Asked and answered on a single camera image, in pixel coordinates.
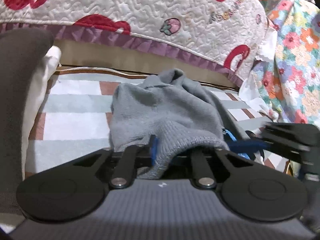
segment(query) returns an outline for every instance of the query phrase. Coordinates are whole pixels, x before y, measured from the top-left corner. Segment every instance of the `plaid fabric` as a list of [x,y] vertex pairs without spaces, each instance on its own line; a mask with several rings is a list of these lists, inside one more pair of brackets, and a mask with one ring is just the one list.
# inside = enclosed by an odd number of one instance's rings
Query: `plaid fabric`
[[[110,147],[108,124],[112,117],[112,95],[123,82],[140,84],[143,79],[103,73],[53,75],[30,133],[26,176]],[[264,122],[270,121],[240,101],[237,92],[206,88],[222,101],[244,130],[258,134]],[[266,152],[265,165],[284,171],[286,162]]]

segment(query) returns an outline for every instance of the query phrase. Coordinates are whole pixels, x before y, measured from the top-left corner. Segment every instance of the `gray ribbed surface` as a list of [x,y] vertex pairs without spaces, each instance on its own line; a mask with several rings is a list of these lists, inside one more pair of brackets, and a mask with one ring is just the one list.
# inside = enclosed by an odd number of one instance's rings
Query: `gray ribbed surface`
[[14,240],[308,240],[298,220],[245,221],[226,210],[212,191],[188,180],[135,180],[113,190],[98,210],[80,220],[46,225],[26,220]]

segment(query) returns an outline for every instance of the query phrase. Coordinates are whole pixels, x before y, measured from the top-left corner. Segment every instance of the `white quilted bedspread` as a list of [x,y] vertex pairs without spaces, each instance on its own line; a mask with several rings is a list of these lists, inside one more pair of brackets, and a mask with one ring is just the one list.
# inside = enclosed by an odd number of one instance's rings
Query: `white quilted bedspread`
[[231,69],[241,80],[267,28],[258,0],[1,0],[0,23],[117,31],[170,44]]

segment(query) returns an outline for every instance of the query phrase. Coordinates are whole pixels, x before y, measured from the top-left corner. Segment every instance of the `purple ruffle trim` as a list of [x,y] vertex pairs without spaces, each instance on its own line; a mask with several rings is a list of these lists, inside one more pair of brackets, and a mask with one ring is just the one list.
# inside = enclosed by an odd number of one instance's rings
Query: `purple ruffle trim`
[[49,30],[55,36],[55,39],[58,40],[68,39],[73,41],[104,44],[107,46],[117,46],[124,49],[135,49],[140,52],[153,53],[164,57],[174,58],[195,67],[228,74],[228,79],[238,87],[240,87],[243,82],[230,69],[224,68],[217,63],[196,56],[183,49],[179,49],[175,46],[159,41],[76,25],[3,23],[0,25],[0,33],[18,28],[41,28]]

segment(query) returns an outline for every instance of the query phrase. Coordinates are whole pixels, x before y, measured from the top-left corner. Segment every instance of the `black circular joint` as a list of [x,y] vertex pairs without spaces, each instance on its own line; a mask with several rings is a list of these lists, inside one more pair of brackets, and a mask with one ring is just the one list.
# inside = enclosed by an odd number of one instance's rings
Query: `black circular joint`
[[302,182],[260,165],[236,169],[223,183],[221,197],[235,213],[263,222],[295,217],[307,204]]
[[105,186],[87,168],[72,166],[31,176],[18,186],[16,196],[30,218],[63,222],[93,211],[105,197]]

